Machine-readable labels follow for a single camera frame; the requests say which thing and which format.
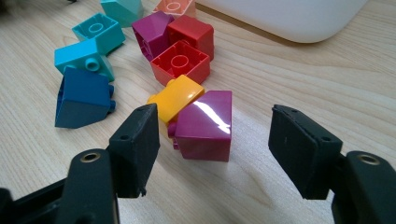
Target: blue block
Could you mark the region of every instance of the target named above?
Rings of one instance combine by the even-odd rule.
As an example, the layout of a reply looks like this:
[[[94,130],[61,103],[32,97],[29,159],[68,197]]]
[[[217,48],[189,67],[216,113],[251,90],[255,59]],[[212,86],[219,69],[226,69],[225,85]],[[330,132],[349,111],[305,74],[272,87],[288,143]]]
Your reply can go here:
[[[91,71],[114,81],[113,68],[107,57],[100,54],[95,39],[55,50],[55,67],[64,74],[66,67]]]
[[[131,27],[132,22],[143,18],[140,0],[101,0],[106,15],[118,21],[121,27]]]
[[[106,77],[66,67],[58,92],[55,127],[76,129],[106,118],[116,108]]]
[[[79,41],[96,39],[99,54],[103,55],[108,55],[125,40],[120,24],[102,13],[93,15],[72,30]]]

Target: light wood surface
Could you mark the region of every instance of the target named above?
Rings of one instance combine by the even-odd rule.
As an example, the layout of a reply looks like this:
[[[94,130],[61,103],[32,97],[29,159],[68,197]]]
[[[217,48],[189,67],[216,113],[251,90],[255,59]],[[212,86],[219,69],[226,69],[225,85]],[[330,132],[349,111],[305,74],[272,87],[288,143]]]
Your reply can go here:
[[[156,1],[143,1],[145,15]],[[229,162],[186,161],[164,125],[148,195],[119,200],[121,223],[332,223],[327,201],[303,200],[268,149],[274,104],[304,112],[344,141],[396,167],[396,2],[370,0],[339,34],[296,44],[199,7],[215,28],[207,90],[233,91]],[[99,1],[20,0],[0,14],[0,186],[14,199],[66,177],[79,152],[108,138],[163,86],[142,56],[131,28],[109,56],[117,110],[77,129],[54,127],[62,75],[57,48],[78,40],[71,28]]]

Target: purple block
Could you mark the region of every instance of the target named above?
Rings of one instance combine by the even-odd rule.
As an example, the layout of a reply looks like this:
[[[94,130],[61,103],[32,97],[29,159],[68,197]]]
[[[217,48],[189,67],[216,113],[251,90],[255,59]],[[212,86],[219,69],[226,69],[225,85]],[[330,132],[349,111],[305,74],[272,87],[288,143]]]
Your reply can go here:
[[[232,138],[231,91],[208,91],[178,114],[168,135],[184,159],[228,161]]]
[[[171,15],[158,11],[132,23],[137,43],[150,62],[170,47],[167,26],[174,20]]]

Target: plastic brick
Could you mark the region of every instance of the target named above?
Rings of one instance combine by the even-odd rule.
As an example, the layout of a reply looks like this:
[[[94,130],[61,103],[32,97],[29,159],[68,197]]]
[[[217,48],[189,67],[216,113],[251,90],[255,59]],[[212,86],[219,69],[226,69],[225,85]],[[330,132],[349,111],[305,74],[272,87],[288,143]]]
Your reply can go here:
[[[97,13],[72,28],[79,41],[96,39],[99,53],[107,55],[125,40],[120,24],[108,16]]]
[[[232,139],[231,91],[208,91],[182,109],[168,127],[184,159],[228,161]]]
[[[149,61],[171,46],[166,29],[172,21],[174,21],[172,16],[159,11],[132,23],[137,43]]]
[[[114,81],[113,69],[105,55],[98,52],[95,39],[55,50],[55,67],[64,74],[65,68],[74,67],[91,71]]]
[[[183,15],[168,25],[169,40],[171,44],[184,40],[195,49],[214,58],[214,29],[211,25]]]
[[[182,15],[195,18],[195,0],[161,0],[153,12],[163,11],[175,19]]]
[[[157,95],[151,95],[148,104],[157,104],[158,116],[166,125],[177,119],[178,112],[205,93],[204,87],[186,76],[169,81]]]
[[[76,129],[106,118],[116,108],[106,77],[66,67],[58,92],[55,127]]]
[[[121,27],[130,27],[132,22],[143,17],[140,0],[101,0],[106,15],[120,23]]]
[[[176,42],[150,64],[155,78],[164,86],[180,75],[201,84],[210,74],[209,56],[183,41]]]

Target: white container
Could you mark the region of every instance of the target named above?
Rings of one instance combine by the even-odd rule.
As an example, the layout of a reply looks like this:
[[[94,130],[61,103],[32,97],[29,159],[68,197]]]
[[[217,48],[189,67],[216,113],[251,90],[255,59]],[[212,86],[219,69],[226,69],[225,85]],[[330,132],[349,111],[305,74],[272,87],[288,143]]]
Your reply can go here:
[[[314,43],[343,29],[367,0],[196,0],[285,39]]]

